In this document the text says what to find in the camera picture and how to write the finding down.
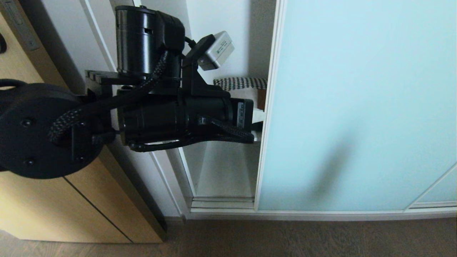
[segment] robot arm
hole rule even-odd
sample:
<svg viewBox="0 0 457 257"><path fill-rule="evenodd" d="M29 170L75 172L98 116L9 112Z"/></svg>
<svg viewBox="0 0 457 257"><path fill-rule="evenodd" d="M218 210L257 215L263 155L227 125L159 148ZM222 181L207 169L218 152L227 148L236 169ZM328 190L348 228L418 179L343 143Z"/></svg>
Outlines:
<svg viewBox="0 0 457 257"><path fill-rule="evenodd" d="M199 75L233 50L225 33L191 44L184 56L179 19L142 7L116 8L118 72L92 71L87 94L58 86L0 80L0 170L55 178L90 164L120 134L133 151L202 141L254 141L253 102L230 98ZM113 85L123 85L114 96ZM119 131L112 128L117 109Z"/></svg>

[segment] screw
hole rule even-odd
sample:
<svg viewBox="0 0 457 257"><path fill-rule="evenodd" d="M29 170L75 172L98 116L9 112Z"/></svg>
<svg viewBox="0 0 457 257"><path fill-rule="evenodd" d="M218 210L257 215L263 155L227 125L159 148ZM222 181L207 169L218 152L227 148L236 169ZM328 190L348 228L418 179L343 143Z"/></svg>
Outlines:
<svg viewBox="0 0 457 257"><path fill-rule="evenodd" d="M32 126L32 124L33 124L33 121L31 119L23 119L21 121L21 126L23 126L25 128Z"/></svg>
<svg viewBox="0 0 457 257"><path fill-rule="evenodd" d="M30 167L35 164L35 160L33 158L28 158L23 163L25 166Z"/></svg>

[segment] white wall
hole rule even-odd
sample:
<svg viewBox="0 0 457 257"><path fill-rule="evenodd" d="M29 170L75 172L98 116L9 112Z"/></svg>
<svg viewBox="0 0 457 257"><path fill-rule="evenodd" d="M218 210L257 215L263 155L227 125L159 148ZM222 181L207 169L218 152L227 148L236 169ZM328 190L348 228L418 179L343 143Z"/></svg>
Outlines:
<svg viewBox="0 0 457 257"><path fill-rule="evenodd" d="M65 4L62 4L59 0L42 1L59 37L78 68L80 76L84 77L84 70L112 70L112 66L108 65L103 57L103 53L79 1L66 1ZM113 20L114 14L109 2L106 1L104 3L107 4L106 12L95 13L104 14L103 16L98 15L97 18L99 20L97 21L103 24L102 29L110 31L111 27L108 23L105 23L106 20L104 19ZM99 2L94 7L100 8L101 4ZM112 41L112 37L106 43L108 49L113 49L112 44L115 44L115 42ZM110 149L124 170L136 170L163 216L179 215L161 179L159 170L149 154L132 152L127 147L122 146L119 139L110 145Z"/></svg>
<svg viewBox="0 0 457 257"><path fill-rule="evenodd" d="M276 0L187 0L193 39L227 31L235 51L221 68L202 71L208 84L229 76L268 77Z"/></svg>

